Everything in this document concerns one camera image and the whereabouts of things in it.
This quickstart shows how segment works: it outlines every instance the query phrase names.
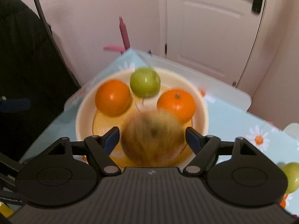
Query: door panel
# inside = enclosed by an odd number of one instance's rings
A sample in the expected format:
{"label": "door panel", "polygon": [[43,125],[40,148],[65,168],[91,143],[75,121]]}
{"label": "door panel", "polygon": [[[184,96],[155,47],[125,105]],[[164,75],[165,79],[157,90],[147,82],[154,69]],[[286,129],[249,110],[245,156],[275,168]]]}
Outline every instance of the door panel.
{"label": "door panel", "polygon": [[262,13],[247,0],[167,0],[167,59],[221,81],[238,81]]}

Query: pink object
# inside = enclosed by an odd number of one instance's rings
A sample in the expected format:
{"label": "pink object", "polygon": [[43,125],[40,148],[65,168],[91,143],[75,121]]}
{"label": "pink object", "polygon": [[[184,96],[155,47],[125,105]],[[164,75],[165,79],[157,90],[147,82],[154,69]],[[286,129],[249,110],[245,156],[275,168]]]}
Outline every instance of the pink object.
{"label": "pink object", "polygon": [[272,126],[275,126],[275,124],[271,121],[267,121],[268,124],[272,125]]}
{"label": "pink object", "polygon": [[125,50],[125,47],[123,46],[118,46],[118,45],[108,45],[108,46],[105,46],[104,47],[104,50],[105,51],[112,51],[112,52],[118,52],[118,53],[124,53],[126,50]]}
{"label": "pink object", "polygon": [[123,22],[123,18],[119,17],[119,29],[121,31],[121,37],[123,38],[123,43],[125,46],[125,50],[129,49],[130,46],[130,41],[128,37],[128,32],[125,23]]}

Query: daisy pattern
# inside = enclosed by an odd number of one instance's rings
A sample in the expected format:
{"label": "daisy pattern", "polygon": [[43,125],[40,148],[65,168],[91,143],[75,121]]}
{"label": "daisy pattern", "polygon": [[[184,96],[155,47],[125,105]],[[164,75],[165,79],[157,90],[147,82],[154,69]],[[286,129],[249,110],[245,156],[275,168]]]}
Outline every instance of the daisy pattern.
{"label": "daisy pattern", "polygon": [[83,156],[81,156],[81,155],[73,155],[73,158],[76,160],[79,160],[79,161],[84,161]]}
{"label": "daisy pattern", "polygon": [[274,134],[278,134],[279,133],[279,129],[275,126],[272,127],[271,132]]}
{"label": "daisy pattern", "polygon": [[213,104],[215,103],[216,99],[210,95],[210,94],[207,94],[205,90],[201,89],[200,87],[198,88],[200,94],[202,95],[202,97],[204,98],[204,100],[206,101],[207,103],[207,107],[209,106],[208,103],[210,104]]}
{"label": "daisy pattern", "polygon": [[287,197],[286,197],[286,206],[290,205],[289,201],[292,200],[292,199],[293,199],[292,194],[288,194]]}
{"label": "daisy pattern", "polygon": [[206,94],[205,96],[204,96],[204,100],[207,102],[207,103],[210,103],[210,104],[213,104],[213,103],[215,103],[215,101],[216,101],[216,99],[215,98],[213,98],[211,95],[209,95],[209,94]]}
{"label": "daisy pattern", "polygon": [[260,130],[258,125],[255,126],[255,130],[250,128],[249,132],[250,135],[247,135],[246,139],[261,152],[266,151],[270,142],[269,139],[266,138],[268,132],[263,133],[263,130]]}
{"label": "daisy pattern", "polygon": [[120,71],[129,70],[129,69],[135,69],[135,62],[130,62],[129,64],[125,61],[124,67],[118,66]]}
{"label": "daisy pattern", "polygon": [[82,161],[88,164],[86,156],[82,156]]}

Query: pink wall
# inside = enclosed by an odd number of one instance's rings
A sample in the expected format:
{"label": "pink wall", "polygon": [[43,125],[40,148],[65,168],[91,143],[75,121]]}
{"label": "pink wall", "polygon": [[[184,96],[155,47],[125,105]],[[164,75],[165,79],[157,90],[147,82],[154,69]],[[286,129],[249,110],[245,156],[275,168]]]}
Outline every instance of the pink wall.
{"label": "pink wall", "polygon": [[289,0],[282,20],[284,37],[256,91],[251,112],[280,129],[299,123],[299,0]]}
{"label": "pink wall", "polygon": [[265,14],[254,51],[238,88],[254,96],[267,70],[273,63],[294,14],[294,0],[267,0]]}
{"label": "pink wall", "polygon": [[[36,12],[33,0],[22,0]],[[81,84],[117,58],[107,44],[122,45],[118,16],[127,25],[131,46],[158,54],[158,0],[40,0],[62,54]]]}

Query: green apple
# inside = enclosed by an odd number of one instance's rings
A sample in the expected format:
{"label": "green apple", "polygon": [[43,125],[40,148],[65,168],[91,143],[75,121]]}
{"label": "green apple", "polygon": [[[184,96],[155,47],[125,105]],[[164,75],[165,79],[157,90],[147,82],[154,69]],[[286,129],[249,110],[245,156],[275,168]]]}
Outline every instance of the green apple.
{"label": "green apple", "polygon": [[286,194],[291,194],[299,188],[299,163],[290,162],[282,168],[282,171],[288,179]]}
{"label": "green apple", "polygon": [[150,98],[160,91],[159,75],[150,67],[140,67],[130,78],[132,92],[140,98]]}

